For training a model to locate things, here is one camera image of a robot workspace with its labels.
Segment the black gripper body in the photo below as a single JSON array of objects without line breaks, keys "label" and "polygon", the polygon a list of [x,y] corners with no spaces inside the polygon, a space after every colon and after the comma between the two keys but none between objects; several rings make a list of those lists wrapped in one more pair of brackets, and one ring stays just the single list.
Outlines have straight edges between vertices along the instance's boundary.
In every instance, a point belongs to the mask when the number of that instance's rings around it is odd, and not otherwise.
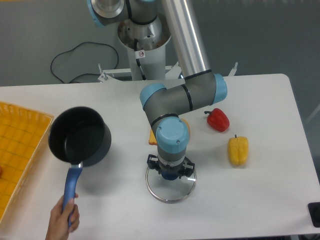
[{"label": "black gripper body", "polygon": [[159,154],[157,155],[157,159],[159,161],[160,169],[157,172],[161,174],[169,174],[169,175],[181,175],[184,167],[185,156],[181,157],[176,161],[168,161],[163,159]]}]

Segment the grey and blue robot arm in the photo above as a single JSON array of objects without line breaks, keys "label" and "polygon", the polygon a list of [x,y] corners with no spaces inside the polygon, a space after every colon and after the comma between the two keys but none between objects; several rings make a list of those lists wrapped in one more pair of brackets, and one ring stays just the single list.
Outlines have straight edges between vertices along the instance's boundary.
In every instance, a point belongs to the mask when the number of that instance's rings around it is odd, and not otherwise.
[{"label": "grey and blue robot arm", "polygon": [[224,100],[224,78],[213,74],[190,0],[162,1],[164,15],[154,0],[89,0],[89,12],[98,26],[118,23],[118,37],[131,52],[134,79],[150,80],[158,69],[142,65],[140,51],[155,53],[173,40],[184,84],[166,88],[147,85],[140,93],[142,108],[157,141],[157,156],[147,161],[166,180],[193,174],[195,165],[185,156],[189,130],[180,115]]}]

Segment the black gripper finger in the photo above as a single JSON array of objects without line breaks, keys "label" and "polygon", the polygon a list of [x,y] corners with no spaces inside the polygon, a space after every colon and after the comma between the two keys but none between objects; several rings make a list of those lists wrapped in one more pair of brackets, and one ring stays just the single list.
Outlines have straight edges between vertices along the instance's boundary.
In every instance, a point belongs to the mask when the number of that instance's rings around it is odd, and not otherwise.
[{"label": "black gripper finger", "polygon": [[183,164],[180,166],[178,170],[178,178],[182,177],[190,177],[195,171],[195,164],[191,162],[189,159],[184,159]]},{"label": "black gripper finger", "polygon": [[158,174],[161,174],[160,161],[156,155],[149,154],[147,157],[147,166],[150,170],[156,170]]}]

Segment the person's hand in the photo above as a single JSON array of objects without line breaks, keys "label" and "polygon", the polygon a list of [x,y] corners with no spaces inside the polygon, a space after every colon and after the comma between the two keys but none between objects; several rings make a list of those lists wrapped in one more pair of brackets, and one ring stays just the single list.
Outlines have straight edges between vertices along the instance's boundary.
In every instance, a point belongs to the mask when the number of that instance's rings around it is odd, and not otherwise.
[{"label": "person's hand", "polygon": [[46,240],[67,240],[80,224],[80,213],[75,199],[70,199],[63,209],[62,195],[50,211]]}]

